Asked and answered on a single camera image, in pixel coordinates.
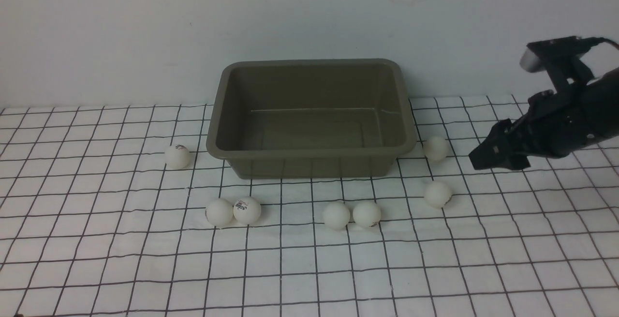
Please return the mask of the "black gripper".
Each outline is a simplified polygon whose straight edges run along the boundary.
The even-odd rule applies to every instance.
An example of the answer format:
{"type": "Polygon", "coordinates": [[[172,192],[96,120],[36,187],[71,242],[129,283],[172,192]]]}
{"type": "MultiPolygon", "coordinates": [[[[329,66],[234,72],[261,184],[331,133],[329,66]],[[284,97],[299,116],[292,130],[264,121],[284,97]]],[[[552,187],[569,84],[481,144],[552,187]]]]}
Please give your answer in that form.
{"type": "Polygon", "coordinates": [[[562,158],[588,146],[588,123],[581,104],[583,90],[540,92],[529,98],[520,119],[500,120],[485,141],[469,153],[475,170],[524,170],[528,156],[562,158]]]}

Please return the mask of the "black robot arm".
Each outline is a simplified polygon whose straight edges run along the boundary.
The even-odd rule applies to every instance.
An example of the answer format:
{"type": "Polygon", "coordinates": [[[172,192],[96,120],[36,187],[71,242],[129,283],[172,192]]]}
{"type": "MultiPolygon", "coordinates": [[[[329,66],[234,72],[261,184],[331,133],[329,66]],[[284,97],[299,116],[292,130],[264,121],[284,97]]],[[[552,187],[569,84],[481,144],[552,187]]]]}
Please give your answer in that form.
{"type": "Polygon", "coordinates": [[[530,167],[530,156],[560,159],[618,136],[618,71],[574,90],[539,92],[516,121],[504,119],[469,153],[473,168],[530,167]]]}

